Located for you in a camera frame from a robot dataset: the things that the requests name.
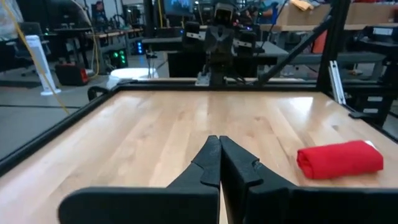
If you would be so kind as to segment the dark workbench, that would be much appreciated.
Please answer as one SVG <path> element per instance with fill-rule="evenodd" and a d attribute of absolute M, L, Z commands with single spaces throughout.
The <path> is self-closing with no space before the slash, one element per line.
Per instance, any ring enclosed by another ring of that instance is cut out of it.
<path fill-rule="evenodd" d="M 96 32 L 90 29 L 55 29 L 58 35 L 83 35 L 86 39 L 92 39 L 96 45 L 97 53 L 95 59 L 100 73 L 104 73 L 109 66 L 104 59 L 111 50 L 125 49 L 127 56 L 132 54 L 132 46 L 141 42 L 144 38 L 144 28 L 136 27 L 132 29 L 107 30 Z"/>

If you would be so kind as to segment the computer with green lights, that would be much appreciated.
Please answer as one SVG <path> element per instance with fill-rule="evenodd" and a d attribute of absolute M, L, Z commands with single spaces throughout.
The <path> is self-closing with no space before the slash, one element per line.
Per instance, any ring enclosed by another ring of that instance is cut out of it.
<path fill-rule="evenodd" d="M 126 50 L 111 50 L 109 52 L 109 61 L 111 66 L 116 69 L 128 67 Z"/>

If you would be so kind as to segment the dark screen monitor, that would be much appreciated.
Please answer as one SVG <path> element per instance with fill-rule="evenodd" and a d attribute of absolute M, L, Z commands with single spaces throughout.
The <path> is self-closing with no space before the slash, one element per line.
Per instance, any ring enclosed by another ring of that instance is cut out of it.
<path fill-rule="evenodd" d="M 164 0 L 166 15 L 191 16 L 193 14 L 192 0 Z"/>

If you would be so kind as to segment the black metal table frame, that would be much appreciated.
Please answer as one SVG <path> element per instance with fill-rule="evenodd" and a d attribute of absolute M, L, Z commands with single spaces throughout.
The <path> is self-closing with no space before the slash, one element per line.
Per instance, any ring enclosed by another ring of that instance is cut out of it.
<path fill-rule="evenodd" d="M 112 89 L 93 86 L 88 89 L 89 103 L 78 111 L 61 120 L 48 130 L 40 133 L 37 137 L 28 141 L 14 152 L 0 159 L 0 177 L 5 175 L 22 161 L 33 155 L 50 141 L 62 134 L 68 128 L 80 121 L 94 109 L 102 105 L 119 91 L 315 91 L 329 94 L 333 84 L 332 78 L 326 71 L 326 61 L 332 59 L 337 53 L 331 48 L 335 38 L 326 38 L 326 51 L 322 54 L 322 72 L 316 82 L 304 83 L 298 81 L 274 81 L 274 77 L 284 66 L 289 64 L 299 53 L 324 31 L 341 31 L 343 21 L 346 18 L 350 0 L 334 0 L 330 12 L 327 13 L 323 22 L 314 28 L 313 32 L 303 40 L 288 56 L 280 63 L 271 68 L 269 73 L 261 75 L 258 79 L 246 84 L 238 84 L 236 81 L 224 81 L 221 83 L 209 82 L 206 85 L 198 85 L 192 78 L 166 78 L 165 80 L 122 80 Z"/>

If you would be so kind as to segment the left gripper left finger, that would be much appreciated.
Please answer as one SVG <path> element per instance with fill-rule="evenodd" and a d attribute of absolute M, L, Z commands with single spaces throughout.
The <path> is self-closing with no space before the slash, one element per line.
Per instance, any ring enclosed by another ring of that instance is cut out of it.
<path fill-rule="evenodd" d="M 60 224 L 219 224 L 221 142 L 208 136 L 168 186 L 87 187 L 66 196 Z"/>

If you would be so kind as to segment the black red box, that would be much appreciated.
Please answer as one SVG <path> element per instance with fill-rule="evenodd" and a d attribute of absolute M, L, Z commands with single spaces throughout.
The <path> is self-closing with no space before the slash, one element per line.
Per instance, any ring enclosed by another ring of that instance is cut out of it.
<path fill-rule="evenodd" d="M 76 64 L 58 64 L 55 66 L 55 74 L 60 84 L 65 86 L 84 86 L 89 82 L 86 70 Z"/>

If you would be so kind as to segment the black equipment rack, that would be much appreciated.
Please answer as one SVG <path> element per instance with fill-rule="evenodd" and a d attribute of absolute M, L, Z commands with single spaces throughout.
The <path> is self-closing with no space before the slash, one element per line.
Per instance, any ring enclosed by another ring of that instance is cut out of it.
<path fill-rule="evenodd" d="M 387 118 L 392 102 L 398 97 L 398 26 L 366 26 L 354 38 L 359 50 L 385 56 L 382 64 L 385 72 L 377 83 L 382 85 L 379 96 L 382 98 L 374 123 L 382 126 Z"/>

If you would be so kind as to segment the red cloth napkin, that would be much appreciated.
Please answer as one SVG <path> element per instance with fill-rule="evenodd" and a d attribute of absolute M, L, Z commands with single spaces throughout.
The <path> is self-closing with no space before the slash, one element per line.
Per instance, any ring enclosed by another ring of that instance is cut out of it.
<path fill-rule="evenodd" d="M 383 170 L 382 154 L 363 140 L 303 148 L 297 164 L 309 179 L 333 179 Z"/>

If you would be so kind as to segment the white edge strip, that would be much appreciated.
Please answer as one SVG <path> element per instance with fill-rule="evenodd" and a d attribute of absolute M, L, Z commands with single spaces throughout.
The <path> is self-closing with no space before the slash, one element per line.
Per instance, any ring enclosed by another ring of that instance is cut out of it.
<path fill-rule="evenodd" d="M 340 105 L 345 105 L 345 93 L 343 91 L 343 85 L 341 82 L 337 61 L 331 60 L 329 62 L 328 69 L 334 100 Z"/>

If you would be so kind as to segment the grey side desk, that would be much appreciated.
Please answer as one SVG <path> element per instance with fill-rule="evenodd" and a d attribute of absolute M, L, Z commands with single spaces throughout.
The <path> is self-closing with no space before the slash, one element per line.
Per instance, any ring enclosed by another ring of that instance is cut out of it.
<path fill-rule="evenodd" d="M 343 52 L 337 62 L 344 80 L 377 80 L 385 70 L 385 56 L 371 52 Z M 300 54 L 281 71 L 283 77 L 315 80 L 320 70 L 322 54 Z"/>
<path fill-rule="evenodd" d="M 173 52 L 183 50 L 181 37 L 144 39 L 142 40 L 142 45 L 145 50 L 151 50 L 154 52 Z M 289 54 L 286 50 L 276 46 L 271 42 L 256 42 L 256 46 L 262 46 L 262 49 L 264 50 L 264 53 L 260 53 L 261 57 L 282 57 Z"/>

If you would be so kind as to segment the black desk base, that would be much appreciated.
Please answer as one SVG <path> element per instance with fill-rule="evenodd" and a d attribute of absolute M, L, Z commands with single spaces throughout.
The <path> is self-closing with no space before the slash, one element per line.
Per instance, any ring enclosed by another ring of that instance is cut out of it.
<path fill-rule="evenodd" d="M 201 52 L 168 53 L 170 78 L 196 78 L 206 63 L 206 54 Z"/>

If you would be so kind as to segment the white bundle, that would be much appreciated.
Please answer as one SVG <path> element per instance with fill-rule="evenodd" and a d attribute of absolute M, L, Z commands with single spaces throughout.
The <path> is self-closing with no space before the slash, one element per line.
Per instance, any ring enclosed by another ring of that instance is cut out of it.
<path fill-rule="evenodd" d="M 151 78 L 158 78 L 157 70 L 154 68 L 119 68 L 113 70 L 110 75 L 110 80 L 146 80 Z"/>

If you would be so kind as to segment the yellow cloth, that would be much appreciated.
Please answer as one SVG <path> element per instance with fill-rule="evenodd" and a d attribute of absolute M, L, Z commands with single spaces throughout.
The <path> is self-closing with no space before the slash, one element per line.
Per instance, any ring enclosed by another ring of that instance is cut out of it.
<path fill-rule="evenodd" d="M 313 10 L 314 6 L 305 0 L 290 0 L 290 3 L 302 11 Z"/>

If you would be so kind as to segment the clear plastic sheet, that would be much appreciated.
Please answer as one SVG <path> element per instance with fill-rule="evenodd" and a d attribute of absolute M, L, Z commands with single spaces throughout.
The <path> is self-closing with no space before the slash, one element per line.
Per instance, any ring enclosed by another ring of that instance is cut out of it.
<path fill-rule="evenodd" d="M 5 3 L 9 10 L 12 12 L 17 22 L 23 22 L 23 16 L 16 0 L 5 0 Z M 18 38 L 15 25 L 12 18 L 9 16 L 7 11 L 2 5 L 0 0 L 0 41 L 6 41 Z"/>

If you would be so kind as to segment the cardboard box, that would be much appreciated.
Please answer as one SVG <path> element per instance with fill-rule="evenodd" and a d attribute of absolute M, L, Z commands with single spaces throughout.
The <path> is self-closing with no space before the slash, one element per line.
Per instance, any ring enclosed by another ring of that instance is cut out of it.
<path fill-rule="evenodd" d="M 278 26 L 311 26 L 321 23 L 330 12 L 329 4 L 303 11 L 293 4 L 286 4 L 276 20 Z"/>
<path fill-rule="evenodd" d="M 346 24 L 384 24 L 393 22 L 394 10 L 398 5 L 379 3 L 350 4 Z"/>

